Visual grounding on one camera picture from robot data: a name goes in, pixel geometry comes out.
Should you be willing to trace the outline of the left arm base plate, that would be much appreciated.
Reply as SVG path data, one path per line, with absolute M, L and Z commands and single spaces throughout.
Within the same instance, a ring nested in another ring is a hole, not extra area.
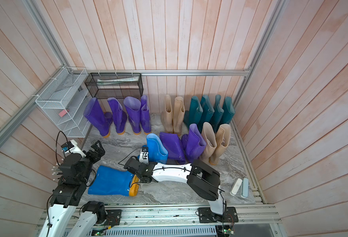
M 105 209 L 105 204 L 99 201 L 89 201 L 80 208 L 80 220 L 86 217 L 96 218 L 95 225 L 117 226 L 120 224 L 121 209 Z

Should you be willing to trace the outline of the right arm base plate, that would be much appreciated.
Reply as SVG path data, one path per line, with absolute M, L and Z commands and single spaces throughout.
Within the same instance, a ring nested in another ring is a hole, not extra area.
M 237 223 L 239 222 L 235 207 L 227 206 L 223 215 L 211 212 L 209 207 L 200 207 L 196 211 L 200 223 Z

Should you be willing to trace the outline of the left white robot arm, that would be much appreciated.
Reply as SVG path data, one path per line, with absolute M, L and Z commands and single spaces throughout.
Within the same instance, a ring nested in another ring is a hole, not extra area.
M 61 146 L 64 161 L 58 167 L 61 177 L 58 186 L 47 201 L 47 218 L 40 231 L 40 237 L 62 237 L 85 190 L 93 169 L 93 164 L 105 155 L 98 140 L 88 151 L 82 151 L 75 140 Z M 85 237 L 94 225 L 103 224 L 107 212 L 104 203 L 89 201 L 80 209 L 80 216 L 70 231 L 70 237 Z

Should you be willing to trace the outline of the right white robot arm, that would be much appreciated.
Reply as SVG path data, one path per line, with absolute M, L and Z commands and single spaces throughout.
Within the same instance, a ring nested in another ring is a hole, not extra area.
M 186 183 L 198 196 L 208 201 L 212 213 L 224 215 L 225 200 L 221 196 L 220 173 L 201 160 L 185 165 L 168 165 L 158 162 L 144 164 L 129 158 L 124 169 L 136 175 L 142 183 Z

